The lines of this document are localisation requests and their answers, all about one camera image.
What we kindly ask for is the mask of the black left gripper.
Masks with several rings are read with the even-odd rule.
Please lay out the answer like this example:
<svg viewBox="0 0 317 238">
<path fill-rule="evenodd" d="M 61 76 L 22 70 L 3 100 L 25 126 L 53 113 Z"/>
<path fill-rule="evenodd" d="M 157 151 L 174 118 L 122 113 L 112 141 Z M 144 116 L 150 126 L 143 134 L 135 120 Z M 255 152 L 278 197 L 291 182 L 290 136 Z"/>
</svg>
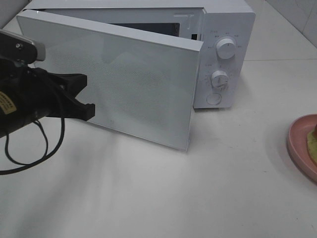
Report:
<svg viewBox="0 0 317 238">
<path fill-rule="evenodd" d="M 7 66 L 7 95 L 16 110 L 7 115 L 8 124 L 31 124 L 43 117 L 80 119 L 95 116 L 95 104 L 80 103 L 75 97 L 87 86 L 87 76 L 80 73 L 56 74 L 37 68 L 40 77 L 27 67 Z M 71 97 L 57 97 L 60 89 Z"/>
</svg>

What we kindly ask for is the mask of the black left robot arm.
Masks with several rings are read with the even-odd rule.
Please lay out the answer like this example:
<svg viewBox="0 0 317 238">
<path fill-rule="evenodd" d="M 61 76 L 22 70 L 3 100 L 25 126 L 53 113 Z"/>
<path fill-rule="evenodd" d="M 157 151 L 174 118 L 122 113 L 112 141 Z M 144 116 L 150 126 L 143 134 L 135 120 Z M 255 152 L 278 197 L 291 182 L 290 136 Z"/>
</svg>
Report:
<svg viewBox="0 0 317 238">
<path fill-rule="evenodd" d="M 1 137 L 44 117 L 90 120 L 95 105 L 76 99 L 86 86 L 84 74 L 54 74 L 1 59 Z"/>
</svg>

